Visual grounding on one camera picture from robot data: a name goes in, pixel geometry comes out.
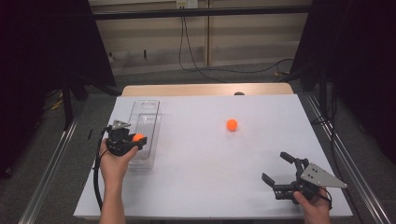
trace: white table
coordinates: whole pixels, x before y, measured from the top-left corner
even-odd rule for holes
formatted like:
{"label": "white table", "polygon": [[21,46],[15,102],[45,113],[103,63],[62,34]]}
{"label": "white table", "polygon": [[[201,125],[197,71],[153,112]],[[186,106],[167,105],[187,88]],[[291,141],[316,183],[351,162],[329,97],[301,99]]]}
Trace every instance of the white table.
{"label": "white table", "polygon": [[[128,120],[135,100],[161,102],[163,114],[154,167],[129,171],[122,198],[127,218],[261,219],[302,217],[300,206],[278,201],[262,180],[295,180],[281,151],[308,158],[332,173],[297,95],[119,97],[113,119]],[[230,133],[227,119],[237,119]],[[92,173],[76,217],[97,219]],[[99,175],[103,195],[103,180]],[[340,189],[328,189],[332,217],[352,216]]]}

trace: wall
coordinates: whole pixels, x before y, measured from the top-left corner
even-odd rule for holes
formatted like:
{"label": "wall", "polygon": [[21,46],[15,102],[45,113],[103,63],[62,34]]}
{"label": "wall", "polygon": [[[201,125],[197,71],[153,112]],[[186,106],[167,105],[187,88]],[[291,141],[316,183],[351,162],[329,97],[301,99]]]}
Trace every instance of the wall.
{"label": "wall", "polygon": [[[91,0],[93,12],[174,9],[176,1]],[[310,0],[201,0],[199,7],[310,5]],[[186,18],[194,60],[199,66],[268,63],[293,58],[306,14]],[[115,75],[179,69],[181,18],[98,21],[106,51],[114,55]],[[187,39],[181,61],[193,67]]]}

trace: orange ball in gripper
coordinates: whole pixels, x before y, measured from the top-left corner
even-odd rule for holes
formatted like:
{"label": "orange ball in gripper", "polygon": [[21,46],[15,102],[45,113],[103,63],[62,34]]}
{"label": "orange ball in gripper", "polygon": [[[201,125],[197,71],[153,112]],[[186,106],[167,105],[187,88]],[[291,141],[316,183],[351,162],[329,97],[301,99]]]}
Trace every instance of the orange ball in gripper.
{"label": "orange ball in gripper", "polygon": [[238,127],[238,122],[236,122],[236,119],[229,119],[227,121],[227,129],[230,130],[231,132],[234,132],[236,130],[236,127]]}
{"label": "orange ball in gripper", "polygon": [[144,137],[145,137],[145,135],[143,135],[142,133],[137,133],[137,134],[135,134],[134,137],[132,138],[132,141],[137,142],[137,141],[139,141],[140,139],[142,139],[142,138],[144,138]]}

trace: plastic box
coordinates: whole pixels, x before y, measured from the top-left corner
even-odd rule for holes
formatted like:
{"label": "plastic box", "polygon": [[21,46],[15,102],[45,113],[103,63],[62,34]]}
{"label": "plastic box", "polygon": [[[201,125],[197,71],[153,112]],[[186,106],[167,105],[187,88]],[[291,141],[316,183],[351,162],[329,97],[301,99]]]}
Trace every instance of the plastic box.
{"label": "plastic box", "polygon": [[129,168],[152,169],[161,124],[160,101],[135,101],[129,122],[131,133],[142,133],[148,138],[147,144],[130,160]]}

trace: human arm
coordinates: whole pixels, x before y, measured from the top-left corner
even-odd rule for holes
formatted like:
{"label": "human arm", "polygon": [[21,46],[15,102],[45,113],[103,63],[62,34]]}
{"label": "human arm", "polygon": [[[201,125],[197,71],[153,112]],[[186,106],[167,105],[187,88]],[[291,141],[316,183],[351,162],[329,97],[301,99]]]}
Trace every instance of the human arm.
{"label": "human arm", "polygon": [[[327,198],[326,190],[319,189],[319,195]],[[329,203],[319,197],[315,197],[308,201],[305,196],[299,192],[294,191],[294,199],[304,209],[304,223],[305,224],[330,224]]]}
{"label": "human arm", "polygon": [[128,169],[128,162],[137,153],[138,148],[133,147],[122,157],[112,155],[107,151],[106,139],[100,146],[100,163],[102,177],[105,181],[105,196],[103,199],[100,224],[125,223],[125,215],[121,198],[122,180]]}

